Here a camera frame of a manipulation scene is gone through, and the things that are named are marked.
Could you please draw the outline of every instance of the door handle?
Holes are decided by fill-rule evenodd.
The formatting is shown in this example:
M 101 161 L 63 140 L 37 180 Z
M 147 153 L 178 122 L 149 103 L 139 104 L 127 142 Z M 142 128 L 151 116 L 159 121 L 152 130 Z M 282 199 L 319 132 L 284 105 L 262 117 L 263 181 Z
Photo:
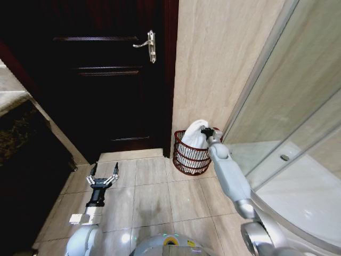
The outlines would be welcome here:
M 133 44 L 133 47 L 140 48 L 148 45 L 150 62 L 155 63 L 156 61 L 156 50 L 155 50 L 155 33 L 151 30 L 148 32 L 148 40 L 143 44 Z

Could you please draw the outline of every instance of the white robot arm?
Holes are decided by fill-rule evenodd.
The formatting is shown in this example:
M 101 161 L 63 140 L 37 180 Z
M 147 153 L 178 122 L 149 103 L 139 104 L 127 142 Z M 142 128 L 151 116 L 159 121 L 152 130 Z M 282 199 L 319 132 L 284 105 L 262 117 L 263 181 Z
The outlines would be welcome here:
M 253 204 L 247 179 L 239 165 L 232 159 L 228 147 L 220 142 L 222 132 L 211 128 L 204 128 L 201 132 L 206 135 L 208 152 L 224 193 L 232 200 L 236 211 L 244 219 L 252 219 L 252 222 L 241 225 L 241 233 L 249 251 L 259 256 L 303 255 L 288 247 L 277 222 Z

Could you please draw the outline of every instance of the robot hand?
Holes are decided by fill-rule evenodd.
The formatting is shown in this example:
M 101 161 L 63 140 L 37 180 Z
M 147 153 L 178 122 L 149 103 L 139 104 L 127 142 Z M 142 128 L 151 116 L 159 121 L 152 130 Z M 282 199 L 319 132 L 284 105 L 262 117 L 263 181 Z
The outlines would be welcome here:
M 69 239 L 65 256 L 100 256 L 102 247 L 102 230 L 98 226 L 101 222 L 104 207 L 104 194 L 107 188 L 118 179 L 118 164 L 109 178 L 95 178 L 97 163 L 86 177 L 93 189 L 91 199 L 86 204 L 83 214 L 73 214 L 69 223 L 82 225 Z

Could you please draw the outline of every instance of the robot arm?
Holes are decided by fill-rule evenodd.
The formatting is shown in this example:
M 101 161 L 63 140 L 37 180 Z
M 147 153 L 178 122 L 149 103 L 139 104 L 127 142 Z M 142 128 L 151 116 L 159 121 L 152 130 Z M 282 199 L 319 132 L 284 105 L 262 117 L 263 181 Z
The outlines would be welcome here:
M 220 142 L 222 132 L 211 128 L 204 128 L 201 132 L 206 135 L 208 153 L 223 192 L 232 200 L 239 215 L 253 220 L 241 225 L 242 237 L 252 255 L 302 256 L 299 251 L 288 247 L 277 222 L 252 203 L 249 182 L 232 159 L 228 147 Z
M 227 146 L 220 142 L 222 132 L 206 128 L 202 130 L 202 133 L 207 137 L 208 153 L 214 163 L 214 170 L 224 193 L 231 199 L 236 211 L 244 219 L 255 218 L 250 184 L 239 165 L 232 159 Z
M 85 213 L 73 214 L 69 220 L 70 224 L 81 227 L 70 237 L 65 256 L 102 255 L 102 230 L 98 224 L 101 222 L 105 191 L 118 179 L 118 164 L 109 178 L 95 178 L 96 169 L 97 163 L 86 177 L 93 191 Z

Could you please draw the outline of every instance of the white towel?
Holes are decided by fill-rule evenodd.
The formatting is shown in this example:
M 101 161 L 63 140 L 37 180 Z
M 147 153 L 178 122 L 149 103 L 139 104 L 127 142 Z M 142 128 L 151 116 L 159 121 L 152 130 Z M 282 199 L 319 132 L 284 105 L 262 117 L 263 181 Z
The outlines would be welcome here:
M 208 148 L 206 136 L 201 133 L 202 127 L 208 128 L 208 122 L 206 120 L 194 121 L 186 130 L 181 142 L 192 148 Z
M 201 133 L 201 129 L 208 127 L 208 122 L 206 120 L 196 120 L 194 121 L 186 130 L 184 136 L 181 139 L 181 142 L 192 147 L 192 148 L 201 148 L 206 149 L 208 148 L 208 144 L 206 141 L 206 136 Z M 186 149 L 184 152 L 184 156 L 190 157 L 189 154 L 192 152 L 191 149 Z M 190 161 L 188 159 L 180 158 L 179 162 L 184 164 L 187 167 L 196 167 L 194 161 Z

